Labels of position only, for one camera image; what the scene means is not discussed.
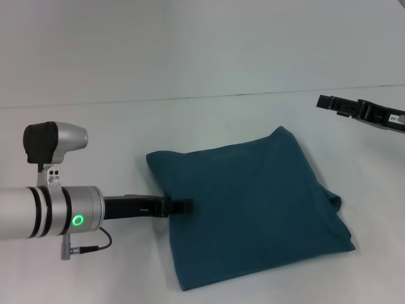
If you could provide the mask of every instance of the white table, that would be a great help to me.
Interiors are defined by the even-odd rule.
[[[60,237],[0,243],[1,303],[402,303],[405,298],[405,135],[316,108],[320,94],[404,108],[405,87],[262,94],[0,111],[0,185],[35,184],[22,133],[28,124],[70,122],[89,131],[68,153],[63,184],[108,196],[160,194],[145,155],[243,143],[279,125],[293,132],[319,181],[342,196],[340,216],[356,251],[330,255],[181,292],[166,219],[105,221],[113,246],[59,260]],[[73,235],[76,245],[104,234]]]

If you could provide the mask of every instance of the white wall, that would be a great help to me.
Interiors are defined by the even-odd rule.
[[[97,185],[105,195],[159,194],[145,155],[242,143],[279,125],[293,132],[319,180],[344,200],[356,251],[326,256],[181,292],[167,220],[106,221],[113,246],[59,260],[60,237],[0,243],[1,303],[401,303],[405,273],[404,135],[315,107],[320,94],[403,108],[405,87],[222,98],[47,106],[0,111],[0,184],[35,184],[25,162],[27,124],[56,120],[89,131],[68,154],[63,183]],[[74,245],[104,244],[100,232]]]
[[[405,84],[398,0],[2,0],[0,106]]]

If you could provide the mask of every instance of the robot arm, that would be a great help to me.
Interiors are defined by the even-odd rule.
[[[70,234],[98,230],[103,220],[192,212],[190,199],[104,197],[96,186],[62,186],[56,165],[66,152],[85,148],[87,141],[85,129],[68,123],[46,122],[25,129],[28,162],[38,165],[37,186],[0,189],[0,240],[63,236],[62,260],[68,260],[71,254],[103,249],[70,248]]]
[[[352,101],[335,96],[319,97],[318,108],[336,111],[343,117],[351,117],[379,129],[405,134],[405,111],[387,108],[366,100]]]

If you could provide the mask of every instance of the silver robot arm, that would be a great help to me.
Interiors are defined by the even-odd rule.
[[[101,228],[104,219],[192,212],[190,199],[104,197],[96,186],[62,186],[57,164],[62,163],[66,152],[83,149],[87,142],[87,131],[68,123],[46,122],[25,129],[23,143],[28,162],[38,166],[37,186],[0,189],[0,241],[63,236],[61,259],[69,260],[70,255],[111,245],[111,236]],[[71,248],[70,234],[98,229],[109,237],[109,245]]]

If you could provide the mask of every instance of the black ring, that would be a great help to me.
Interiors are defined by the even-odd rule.
[[[30,189],[32,194],[34,195],[35,210],[36,210],[34,229],[31,235],[28,237],[30,239],[36,236],[38,233],[39,226],[41,225],[42,208],[41,208],[41,199],[39,198],[37,190],[33,187],[28,187],[28,189]]]
[[[70,221],[72,220],[72,200],[70,199],[69,192],[65,189],[65,187],[62,187],[62,192],[66,200],[66,222],[60,236],[65,234],[69,229]]]
[[[44,193],[45,196],[45,202],[46,202],[46,221],[45,221],[45,228],[44,232],[39,236],[40,238],[43,236],[46,236],[46,234],[49,232],[52,224],[52,199],[51,195],[49,194],[49,190],[45,186],[40,186],[39,189],[41,189],[42,193]]]

